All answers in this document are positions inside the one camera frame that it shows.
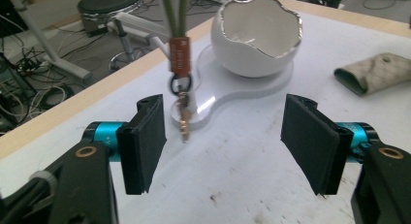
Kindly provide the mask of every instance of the broken eggshell bowl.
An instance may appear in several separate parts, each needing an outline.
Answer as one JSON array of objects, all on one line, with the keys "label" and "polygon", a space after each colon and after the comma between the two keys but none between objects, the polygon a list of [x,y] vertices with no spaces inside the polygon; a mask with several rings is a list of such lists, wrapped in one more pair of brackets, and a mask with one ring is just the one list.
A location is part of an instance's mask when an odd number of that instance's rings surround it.
[{"label": "broken eggshell bowl", "polygon": [[218,61],[248,78],[292,68],[301,40],[300,16],[277,0],[229,0],[211,28],[211,46]]}]

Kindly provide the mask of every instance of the white table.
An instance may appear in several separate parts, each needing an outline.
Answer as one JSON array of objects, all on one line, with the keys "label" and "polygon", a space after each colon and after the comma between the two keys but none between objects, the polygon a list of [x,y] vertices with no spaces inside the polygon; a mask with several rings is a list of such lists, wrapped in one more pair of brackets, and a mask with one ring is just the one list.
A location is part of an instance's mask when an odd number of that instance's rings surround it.
[{"label": "white table", "polygon": [[[76,144],[90,122],[128,121],[138,100],[162,93],[168,141],[149,194],[125,195],[121,167],[111,163],[120,223],[353,223],[350,200],[361,166],[346,165],[338,195],[314,196],[280,141],[285,95],[317,101],[318,109],[334,121],[367,122],[384,143],[411,152],[410,82],[362,98],[332,74],[380,52],[411,57],[410,30],[384,19],[281,2],[298,11],[303,22],[294,74],[281,91],[220,107],[183,144],[170,117],[175,97],[167,88],[168,62],[154,51],[0,138],[2,195],[12,194]],[[356,16],[359,25],[371,21],[370,27],[383,26],[383,31],[321,17],[328,15],[338,20]],[[193,60],[209,44],[210,24],[189,33]]]}]

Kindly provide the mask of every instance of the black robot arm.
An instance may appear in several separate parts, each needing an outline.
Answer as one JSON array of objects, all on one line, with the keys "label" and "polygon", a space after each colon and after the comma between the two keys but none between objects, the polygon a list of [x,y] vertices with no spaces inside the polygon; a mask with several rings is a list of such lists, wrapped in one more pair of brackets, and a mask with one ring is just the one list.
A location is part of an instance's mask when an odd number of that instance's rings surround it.
[{"label": "black robot arm", "polygon": [[366,123],[334,123],[307,98],[287,95],[281,140],[315,194],[336,194],[345,162],[363,164],[351,203],[357,223],[411,223],[411,155]]},{"label": "black robot arm", "polygon": [[166,142],[162,95],[137,106],[130,122],[91,123],[78,144],[1,199],[1,223],[117,223],[110,160],[121,161],[127,194],[148,192]]}]

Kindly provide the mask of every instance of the bowl rim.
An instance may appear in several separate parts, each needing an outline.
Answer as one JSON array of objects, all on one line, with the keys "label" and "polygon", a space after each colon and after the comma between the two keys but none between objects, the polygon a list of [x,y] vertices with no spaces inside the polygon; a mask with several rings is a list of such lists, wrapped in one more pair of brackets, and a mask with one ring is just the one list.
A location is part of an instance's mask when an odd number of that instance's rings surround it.
[{"label": "bowl rim", "polygon": [[284,12],[287,12],[287,13],[292,14],[292,15],[297,19],[297,21],[298,21],[298,27],[299,27],[299,37],[298,37],[298,39],[299,39],[299,40],[298,40],[291,48],[289,48],[288,50],[284,51],[282,54],[272,56],[272,55],[269,55],[269,54],[263,52],[262,50],[260,50],[259,48],[255,47],[255,46],[253,46],[253,45],[250,45],[250,44],[245,43],[245,42],[242,42],[242,41],[233,40],[233,39],[231,39],[231,38],[229,38],[229,37],[227,36],[226,31],[225,31],[225,28],[224,28],[223,11],[226,9],[226,7],[227,7],[228,5],[230,5],[230,4],[233,3],[233,2],[237,2],[237,3],[250,3],[250,2],[252,2],[252,1],[254,1],[254,0],[228,0],[228,1],[225,2],[223,5],[221,5],[220,9],[219,9],[218,12],[217,12],[216,17],[219,18],[218,20],[220,21],[220,29],[222,29],[224,38],[226,38],[228,41],[231,41],[231,42],[246,44],[246,45],[254,48],[255,50],[259,51],[260,53],[262,53],[262,54],[264,54],[264,55],[266,55],[266,56],[268,56],[268,57],[270,57],[270,58],[274,58],[274,59],[284,57],[284,56],[290,54],[291,52],[297,50],[297,48],[299,47],[299,45],[301,44],[301,41],[302,41],[302,20],[301,20],[301,17],[300,17],[300,15],[299,15],[298,13],[296,13],[296,12],[294,12],[294,11],[291,11],[291,10],[287,9],[286,7],[284,7],[284,5],[283,5],[280,1],[278,1],[278,0],[272,0],[272,1],[275,1],[275,2],[277,3],[277,5],[278,5]]}]

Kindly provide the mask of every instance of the gray cloth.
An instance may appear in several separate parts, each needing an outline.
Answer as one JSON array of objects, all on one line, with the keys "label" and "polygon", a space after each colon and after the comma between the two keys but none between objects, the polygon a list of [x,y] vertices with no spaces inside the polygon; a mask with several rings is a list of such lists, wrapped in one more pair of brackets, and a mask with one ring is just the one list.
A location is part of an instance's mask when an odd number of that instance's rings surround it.
[{"label": "gray cloth", "polygon": [[358,95],[411,80],[411,60],[381,53],[334,71],[335,78]]}]

